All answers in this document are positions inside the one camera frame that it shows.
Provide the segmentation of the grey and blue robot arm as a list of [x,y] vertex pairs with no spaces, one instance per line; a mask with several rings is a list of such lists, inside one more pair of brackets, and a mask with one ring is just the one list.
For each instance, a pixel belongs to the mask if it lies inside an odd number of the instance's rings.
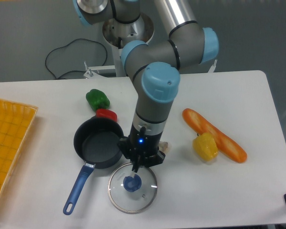
[[119,148],[132,170],[153,167],[165,158],[159,141],[178,93],[180,69],[214,59],[219,52],[215,31],[201,27],[186,0],[157,0],[168,40],[149,45],[142,37],[144,21],[137,0],[75,0],[83,24],[113,22],[120,62],[138,94],[129,136]]

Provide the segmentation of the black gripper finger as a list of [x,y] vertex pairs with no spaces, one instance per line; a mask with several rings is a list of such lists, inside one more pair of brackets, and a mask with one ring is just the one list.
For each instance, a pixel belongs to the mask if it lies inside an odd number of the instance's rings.
[[130,160],[133,165],[132,171],[137,172],[139,170],[139,155],[137,154],[136,148],[131,144],[130,139],[128,137],[120,138],[117,146],[124,157]]
[[158,150],[156,154],[148,156],[146,152],[143,152],[138,155],[135,161],[135,172],[142,167],[150,168],[159,164],[162,164],[165,159],[165,153]]

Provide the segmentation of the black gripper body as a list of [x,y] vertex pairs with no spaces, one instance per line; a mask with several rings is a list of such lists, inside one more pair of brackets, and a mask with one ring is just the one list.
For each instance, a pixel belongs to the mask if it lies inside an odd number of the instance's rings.
[[140,133],[140,130],[137,130],[134,125],[132,125],[129,139],[129,152],[128,159],[134,160],[134,155],[143,153],[144,157],[154,157],[159,160],[163,160],[163,152],[159,152],[159,142],[162,136],[162,132],[157,135],[148,135],[147,130],[144,134]]

